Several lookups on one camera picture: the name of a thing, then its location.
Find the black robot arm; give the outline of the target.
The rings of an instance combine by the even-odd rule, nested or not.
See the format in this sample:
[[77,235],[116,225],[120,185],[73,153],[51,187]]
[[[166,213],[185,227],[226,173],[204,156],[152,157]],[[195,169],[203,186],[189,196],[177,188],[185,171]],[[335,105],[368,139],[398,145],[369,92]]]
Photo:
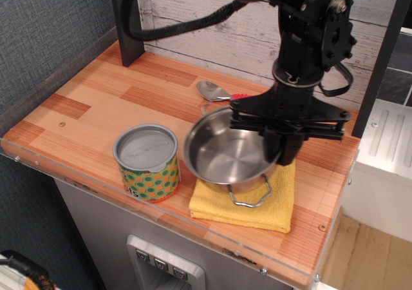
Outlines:
[[[238,0],[250,3],[261,0]],[[231,127],[259,133],[268,161],[290,164],[310,137],[342,139],[350,114],[314,97],[326,72],[335,68],[348,83],[342,63],[351,57],[353,0],[267,0],[278,9],[281,45],[274,85],[254,97],[234,100]]]

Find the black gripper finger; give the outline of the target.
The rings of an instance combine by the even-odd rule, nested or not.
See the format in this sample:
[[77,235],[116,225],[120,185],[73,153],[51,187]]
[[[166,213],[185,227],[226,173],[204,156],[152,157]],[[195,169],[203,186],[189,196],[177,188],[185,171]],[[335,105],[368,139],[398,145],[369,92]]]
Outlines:
[[281,139],[281,155],[279,157],[279,164],[287,166],[291,164],[298,154],[304,142],[304,134],[296,133],[293,135],[284,135]]
[[277,162],[282,152],[283,136],[275,130],[265,128],[263,131],[263,150],[265,160],[268,162]]

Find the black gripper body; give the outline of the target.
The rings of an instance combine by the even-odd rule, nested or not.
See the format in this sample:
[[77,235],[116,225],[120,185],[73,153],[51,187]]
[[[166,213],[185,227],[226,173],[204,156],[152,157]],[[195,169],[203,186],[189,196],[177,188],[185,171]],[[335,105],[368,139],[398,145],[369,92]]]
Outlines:
[[313,91],[312,87],[296,88],[276,81],[265,93],[234,99],[230,127],[260,135],[271,131],[286,136],[300,134],[305,139],[341,140],[350,112],[316,99]]

